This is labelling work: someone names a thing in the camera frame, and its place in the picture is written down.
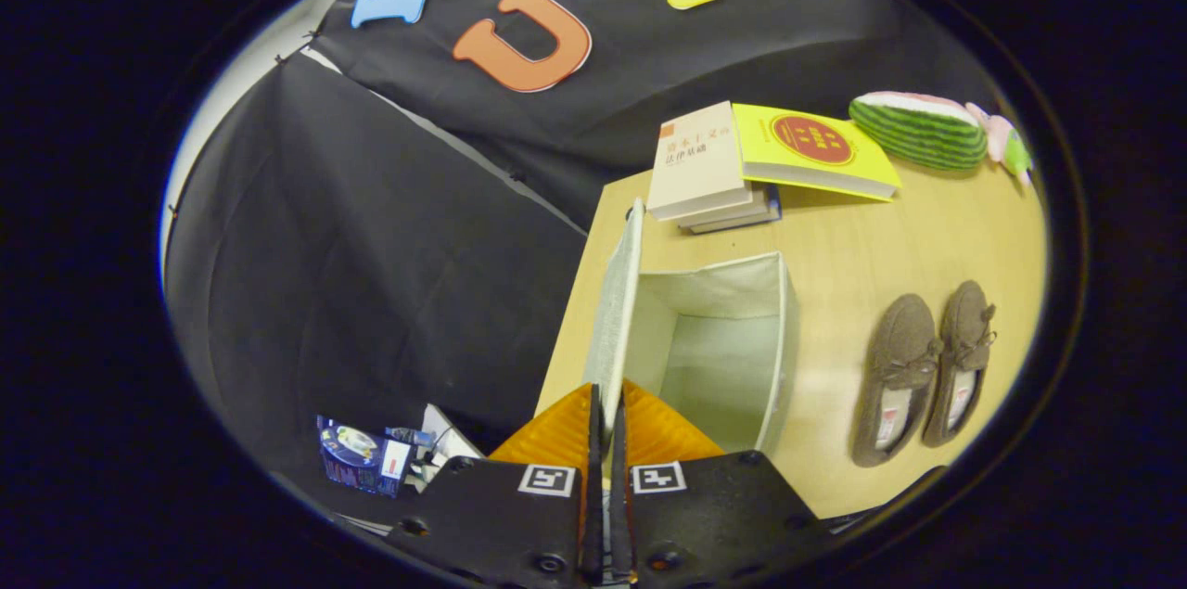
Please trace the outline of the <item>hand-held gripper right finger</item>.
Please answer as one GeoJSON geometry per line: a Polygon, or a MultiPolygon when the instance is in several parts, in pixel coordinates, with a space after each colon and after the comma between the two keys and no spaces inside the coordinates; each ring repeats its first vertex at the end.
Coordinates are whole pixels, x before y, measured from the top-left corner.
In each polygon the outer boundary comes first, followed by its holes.
{"type": "Polygon", "coordinates": [[[607,525],[631,588],[751,588],[831,547],[825,524],[764,452],[725,451],[626,381],[612,429],[607,525]]]}

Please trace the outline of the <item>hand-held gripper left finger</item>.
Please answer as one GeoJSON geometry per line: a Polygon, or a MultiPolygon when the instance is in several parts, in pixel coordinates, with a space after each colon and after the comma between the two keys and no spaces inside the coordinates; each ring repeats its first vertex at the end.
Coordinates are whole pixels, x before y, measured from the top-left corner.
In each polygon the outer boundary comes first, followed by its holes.
{"type": "Polygon", "coordinates": [[[491,457],[450,458],[386,544],[482,588],[585,588],[603,568],[599,387],[578,386],[491,457]]]}

